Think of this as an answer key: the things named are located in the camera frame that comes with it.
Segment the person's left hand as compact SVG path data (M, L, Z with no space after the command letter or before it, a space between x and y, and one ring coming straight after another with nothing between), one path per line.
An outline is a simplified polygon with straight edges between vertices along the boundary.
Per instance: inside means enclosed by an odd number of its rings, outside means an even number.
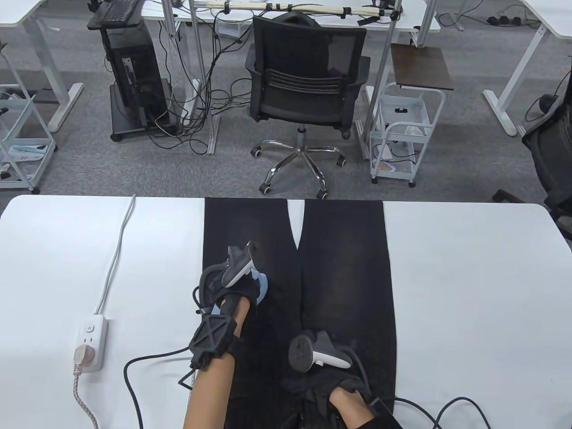
M235 316L242 298L258 303L261 288L260 272L252 263L235 267L226 261L208 266L193 292L197 313Z

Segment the person's right hand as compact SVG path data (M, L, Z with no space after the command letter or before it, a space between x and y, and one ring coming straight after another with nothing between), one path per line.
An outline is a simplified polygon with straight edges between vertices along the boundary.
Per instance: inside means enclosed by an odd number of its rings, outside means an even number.
M326 331L306 330L296 336L289 345L288 362L294 375L280 382L282 388L315 403L323 415L328 412L335 388L350 393L357 391L366 400L373 398L356 351L351 346L333 342Z

